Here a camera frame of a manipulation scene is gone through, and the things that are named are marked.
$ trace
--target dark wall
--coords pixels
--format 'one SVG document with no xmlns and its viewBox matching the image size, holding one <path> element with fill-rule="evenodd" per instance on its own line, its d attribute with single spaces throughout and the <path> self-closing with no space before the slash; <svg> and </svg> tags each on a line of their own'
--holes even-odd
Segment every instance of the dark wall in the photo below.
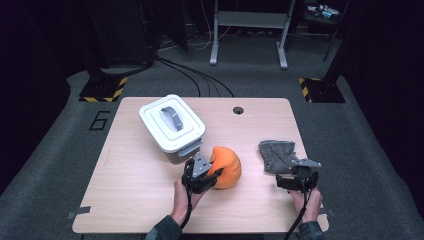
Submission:
<svg viewBox="0 0 424 240">
<path fill-rule="evenodd" d="M 424 216 L 423 3 L 355 2 L 353 14 L 364 21 L 348 26 L 350 39 L 344 43 L 350 44 L 337 60 L 380 145 Z"/>
<path fill-rule="evenodd" d="M 141 0 L 85 0 L 84 5 L 108 66 L 140 66 L 153 61 L 157 26 L 149 20 L 149 5 Z"/>
<path fill-rule="evenodd" d="M 0 2 L 0 193 L 60 114 L 70 88 L 20 0 Z"/>
<path fill-rule="evenodd" d="M 87 65 L 107 67 L 85 0 L 22 1 L 66 77 Z"/>
</svg>

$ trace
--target black cable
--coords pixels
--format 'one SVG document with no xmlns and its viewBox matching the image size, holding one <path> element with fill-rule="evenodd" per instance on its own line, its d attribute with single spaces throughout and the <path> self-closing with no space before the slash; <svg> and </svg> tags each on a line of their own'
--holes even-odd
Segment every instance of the black cable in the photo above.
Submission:
<svg viewBox="0 0 424 240">
<path fill-rule="evenodd" d="M 191 81 L 192 81 L 192 82 L 194 82 L 194 84 L 196 85 L 196 87 L 197 87 L 197 93 L 199 94 L 199 97 L 200 97 L 200 88 L 199 88 L 199 85 L 197 84 L 197 82 L 196 82 L 196 81 L 195 81 L 192 77 L 190 77 L 187 73 L 185 73 L 185 72 L 181 71 L 180 69 L 178 69 L 178 68 L 176 68 L 176 67 L 174 67 L 174 66 L 171 66 L 170 64 L 168 64 L 168 63 L 166 63 L 166 62 L 162 61 L 162 60 L 161 60 L 161 59 L 159 59 L 159 58 L 158 58 L 158 61 L 159 61 L 159 62 L 161 62 L 161 63 L 163 63 L 163 64 L 165 64 L 165 65 L 167 65 L 167 66 L 168 66 L 168 67 L 170 67 L 170 68 L 173 68 L 173 69 L 177 70 L 178 72 L 180 72 L 180 73 L 182 73 L 182 74 L 186 75 L 188 78 L 190 78 L 190 79 L 191 79 Z"/>
<path fill-rule="evenodd" d="M 105 74 L 106 76 L 109 76 L 109 77 L 125 78 L 125 77 L 128 77 L 128 76 L 131 76 L 131 75 L 140 73 L 140 72 L 148 69 L 152 65 L 153 65 L 153 62 L 148 62 L 145 65 L 143 65 L 142 67 L 140 67 L 139 69 L 135 69 L 135 70 L 128 71 L 128 72 L 123 72 L 123 73 L 105 73 L 105 72 L 102 71 L 102 73 Z"/>
<path fill-rule="evenodd" d="M 211 94 L 211 92 L 210 92 L 210 85 L 209 85 L 209 83 L 211 83 L 213 86 L 214 86 L 214 88 L 215 88 L 215 90 L 216 90 L 216 92 L 218 93 L 218 96 L 219 97 L 221 97 L 221 93 L 219 92 L 219 90 L 218 90 L 218 88 L 216 87 L 216 85 L 211 81 L 211 80 L 209 80 L 208 79 L 208 76 L 206 75 L 206 74 L 204 74 L 204 73 L 202 73 L 202 72 L 199 72 L 199 71 L 196 71 L 196 70 L 194 70 L 194 69 L 192 69 L 192 68 L 189 68 L 189 67 L 187 67 L 187 66 L 183 66 L 183 65 L 180 65 L 180 64 L 177 64 L 177 63 L 174 63 L 174 62 L 172 62 L 172 61 L 170 61 L 170 60 L 167 60 L 167 59 L 164 59 L 164 58 L 161 58 L 163 61 L 166 61 L 166 62 L 168 62 L 168 63 L 170 63 L 170 64 L 174 64 L 174 65 L 176 65 L 176 66 L 178 66 L 178 67 L 180 67 L 180 68 L 183 68 L 183 69 L 186 69 L 186 70 L 189 70 L 189 71 L 191 71 L 191 72 L 193 72 L 193 73 L 195 73 L 195 74 L 197 74 L 197 75 L 199 75 L 199 76 L 201 76 L 205 81 L 206 81 L 206 84 L 208 85 L 208 93 L 209 93 L 209 97 L 211 96 L 210 94 Z"/>
<path fill-rule="evenodd" d="M 232 97 L 234 97 L 234 94 L 233 94 L 233 92 L 227 87 L 227 86 L 225 86 L 225 84 L 223 84 L 222 82 L 220 82 L 219 80 L 217 80 L 217 79 L 215 79 L 215 78 L 213 78 L 213 77 L 211 77 L 211 76 L 209 76 L 209 75 L 207 75 L 207 74 L 205 74 L 205 73 L 202 73 L 202 72 L 199 72 L 199 71 L 197 71 L 197 70 L 194 70 L 194 69 L 192 69 L 192 68 L 189 68 L 189 67 L 187 67 L 187 66 L 184 66 L 184 65 L 180 65 L 180 64 L 178 64 L 178 63 L 175 63 L 175 62 L 172 62 L 172 61 L 170 61 L 170 60 L 168 60 L 168 59 L 165 59 L 165 58 L 161 58 L 161 57 L 157 57 L 156 59 L 158 59 L 159 61 L 164 61 L 164 62 L 167 62 L 167 63 L 169 63 L 169 64 L 173 64 L 173 65 L 175 65 L 175 66 L 178 66 L 178 67 L 180 67 L 180 68 L 184 68 L 184 69 L 186 69 L 186 70 L 189 70 L 189 71 L 191 71 L 191 72 L 193 72 L 193 73 L 196 73 L 196 74 L 198 74 L 199 76 L 202 76 L 202 77 L 204 77 L 204 78 L 206 78 L 206 79 L 212 79 L 212 80 L 214 80 L 215 82 L 217 82 L 217 83 L 219 83 L 221 86 L 223 86 L 230 94 L 231 94 L 231 96 Z"/>
<path fill-rule="evenodd" d="M 177 45 L 170 38 L 163 38 L 159 46 L 159 51 L 162 49 L 171 48 L 175 46 Z"/>
<path fill-rule="evenodd" d="M 190 220 L 191 212 L 193 210 L 193 206 L 191 204 L 191 194 L 193 193 L 193 190 L 191 189 L 192 185 L 187 184 L 187 167 L 189 166 L 189 164 L 194 164 L 194 161 L 188 160 L 185 163 L 185 166 L 184 166 L 184 186 L 186 188 L 188 204 L 187 204 L 186 217 L 184 219 L 184 222 L 181 224 L 181 229 L 183 229 L 185 227 L 185 225 L 188 223 L 188 220 Z"/>
<path fill-rule="evenodd" d="M 302 192 L 303 192 L 303 207 L 300 210 L 299 215 L 297 216 L 297 218 L 294 221 L 293 225 L 290 227 L 290 230 L 284 236 L 284 240 L 289 240 L 290 239 L 290 235 L 293 233 L 294 229 L 297 227 L 297 225 L 302 220 L 302 217 L 303 217 L 303 215 L 305 214 L 305 211 L 306 211 L 306 205 L 308 204 L 309 198 L 311 197 L 311 194 L 309 194 L 309 197 L 308 198 L 306 197 L 306 190 L 305 190 L 304 179 L 302 179 L 301 183 L 302 183 Z"/>
</svg>

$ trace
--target black curtain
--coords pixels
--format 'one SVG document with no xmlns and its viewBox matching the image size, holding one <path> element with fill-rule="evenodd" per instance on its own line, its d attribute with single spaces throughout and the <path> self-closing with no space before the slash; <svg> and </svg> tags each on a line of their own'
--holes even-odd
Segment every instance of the black curtain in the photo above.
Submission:
<svg viewBox="0 0 424 240">
<path fill-rule="evenodd" d="M 70 87 L 21 0 L 0 1 L 0 23 L 2 193 L 66 105 Z"/>
<path fill-rule="evenodd" d="M 337 53 L 338 62 L 332 65 L 342 66 L 376 138 L 424 216 L 423 3 L 356 0 L 354 4 L 352 17 L 363 16 L 365 21 L 357 21 L 360 26 L 347 24 L 350 38 L 344 42 L 350 44 Z"/>
<path fill-rule="evenodd" d="M 23 1 L 65 76 L 86 70 L 84 61 L 91 61 L 89 64 L 99 68 L 107 67 L 84 0 Z M 83 42 L 86 49 L 81 50 L 83 46 L 76 41 Z"/>
</svg>

